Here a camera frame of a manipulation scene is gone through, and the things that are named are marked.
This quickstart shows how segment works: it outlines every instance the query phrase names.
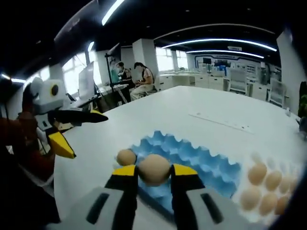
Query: egg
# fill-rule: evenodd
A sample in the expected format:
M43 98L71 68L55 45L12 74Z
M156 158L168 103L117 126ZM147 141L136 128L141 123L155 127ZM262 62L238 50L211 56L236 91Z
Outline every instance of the egg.
M283 196L280 197L279 200L277 201L277 206L275 209L275 214L276 215L282 215L284 213L284 210L286 209L287 205L289 202L289 197L288 196Z
M135 164L136 155L135 155L134 152L132 152L129 149L123 149L123 150L118 152L116 161L121 166L127 166L127 165L131 165L131 164Z
M267 166L263 163L258 163L249 170L248 179L253 185L259 185L262 183L266 174Z
M283 175L280 171L271 172L265 180L265 186L267 190L274 191L279 186L282 178Z
M241 194L240 202L245 211L254 209L261 199L261 191L256 186L244 190Z
M164 157L150 154L138 166L139 176L148 186L159 186L170 176L170 164Z
M297 179L292 179L290 182L290 193L293 193L297 186Z
M289 176L285 176L282 181L280 182L280 185L279 185L279 191L282 193L282 194L285 194L289 187L290 187L290 183L291 183L291 178Z
M259 213L262 216L268 215L277 205L278 197L275 193L266 194L261 201Z

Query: window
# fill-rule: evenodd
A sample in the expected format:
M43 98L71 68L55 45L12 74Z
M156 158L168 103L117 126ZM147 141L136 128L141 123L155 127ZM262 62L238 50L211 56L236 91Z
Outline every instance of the window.
M187 53L183 52L183 51L177 50L176 54L177 54L178 68L188 69Z
M94 62L94 81L96 85L101 85L101 77L96 53L89 53L90 61ZM85 53L75 55L63 66L64 83L67 93L73 95L79 89L79 73L86 67Z
M37 73L33 74L31 77L29 77L25 83L24 83L24 87L23 89L25 89L25 87L30 84L31 82L33 82L34 78L41 78L43 81L46 81L50 78L50 71L49 71L49 66L46 66L44 68L42 68L40 71L38 71Z
M174 70L172 51L170 49L156 48L159 71Z

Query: egg carton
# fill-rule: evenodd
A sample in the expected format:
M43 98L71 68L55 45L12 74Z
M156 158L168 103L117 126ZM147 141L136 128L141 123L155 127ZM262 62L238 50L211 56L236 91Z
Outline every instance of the egg carton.
M221 154L212 156L206 147L194 148L187 140L177 141L173 135L163 135L155 131L152 137L146 136L140 145L131 147L137 155L136 165L149 154L158 154L170 164L181 164L193 168L206 187L215 189L219 194L231 198L236 192L240 180L241 165L230 164ZM147 203L156 203L156 209L163 207L166 213L173 214L170 180L158 187L148 187L139 180L139 191L143 197L148 195Z
M241 207L241 204L240 204L241 194L243 193L245 189L248 189L253 186L252 183L248 179L248 172L257 163L263 163L267 167L267 173L262 183L256 186L261 192L261 199L251 211L244 211L243 209L239 208L239 213L250 222L253 222L253 223L258 222L258 223L262 223L264 225L269 226L279 217L279 215L275 215L274 209L273 209L267 215L262 216L259 212L259 207L260 207L262 198L269 192L275 193L278 199L281 198L282 196L288 196L291 198L292 193L290 192L289 189L285 193L282 193L280 191L280 184L277 186L277 188L274 191L268 191L265 185L265 181L268 175L274 171L279 171L282 174L283 178L285 176L289 176L291 178L297 179L297 181L299 182L303 175L302 173L303 173L304 165L283 162L281 160L278 160L278 158L274 158L271 156L269 157L260 156L260 154L257 152L252 153L251 155L246 157L244 159L244 162L242 163L243 166L242 166L242 177L240 180L240 187L238 188L237 192L232 197L233 202L238 204L239 207Z

